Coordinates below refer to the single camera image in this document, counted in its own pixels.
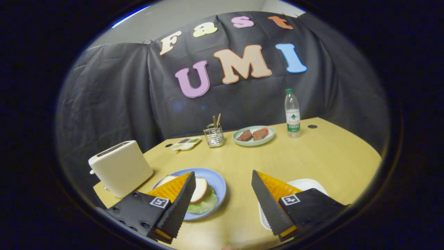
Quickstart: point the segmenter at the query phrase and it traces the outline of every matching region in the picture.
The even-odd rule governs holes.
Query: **metal utensil holder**
[[[224,143],[224,137],[222,132],[222,126],[219,124],[218,128],[214,127],[214,123],[206,126],[203,130],[205,134],[205,139],[210,148],[220,147]]]

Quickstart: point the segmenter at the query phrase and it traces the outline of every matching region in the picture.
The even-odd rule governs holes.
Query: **cooked meat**
[[[251,139],[251,131],[249,129],[245,130],[244,133],[237,138],[238,141],[248,141],[249,139]]]
[[[269,134],[268,129],[267,128],[263,128],[260,130],[256,130],[253,133],[253,141],[259,141],[262,140],[263,138],[265,138],[267,135]]]

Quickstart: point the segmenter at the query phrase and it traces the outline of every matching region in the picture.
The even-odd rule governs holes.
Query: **white toaster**
[[[122,198],[146,181],[153,169],[149,166],[136,141],[124,141],[88,160],[105,188]]]

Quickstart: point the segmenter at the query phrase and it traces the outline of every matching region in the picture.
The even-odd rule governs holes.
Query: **black cloth backdrop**
[[[254,26],[236,28],[231,19],[247,16]],[[281,28],[270,16],[286,19]],[[194,37],[194,28],[213,22],[218,31]],[[159,55],[161,39],[182,31],[171,51]],[[306,72],[290,73],[277,44],[293,44]],[[258,44],[270,76],[250,76],[222,83],[221,62],[213,54],[230,49],[240,57]],[[189,68],[193,87],[200,85],[192,68],[206,60],[208,91],[186,97],[174,76]],[[285,122],[285,89],[299,101],[301,119],[321,117],[359,136],[379,153],[389,136],[386,97],[371,65],[332,27],[309,13],[298,18],[268,12],[233,12],[198,20],[150,44],[107,44],[85,51],[73,65],[59,97],[56,141],[68,178],[96,205],[88,159],[125,140],[146,152],[167,138],[201,135],[222,113],[225,131]]]

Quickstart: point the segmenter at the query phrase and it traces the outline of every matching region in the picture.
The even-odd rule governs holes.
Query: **yellow table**
[[[219,209],[208,217],[184,221],[169,246],[184,250],[220,250],[224,246],[261,250],[280,244],[259,221],[258,200],[251,187],[254,169],[285,182],[316,180],[330,197],[346,205],[364,191],[381,161],[364,140],[320,118],[302,120],[300,138],[289,138],[285,123],[271,127],[276,130],[274,138],[260,146],[235,144],[233,131],[224,133],[226,141],[221,147],[209,148],[202,135],[202,141],[189,151],[165,148],[180,140],[168,139],[144,154],[154,174],[137,188],[139,192],[148,192],[167,174],[193,167],[212,169],[227,184]],[[94,190],[107,208],[119,201],[101,182]]]

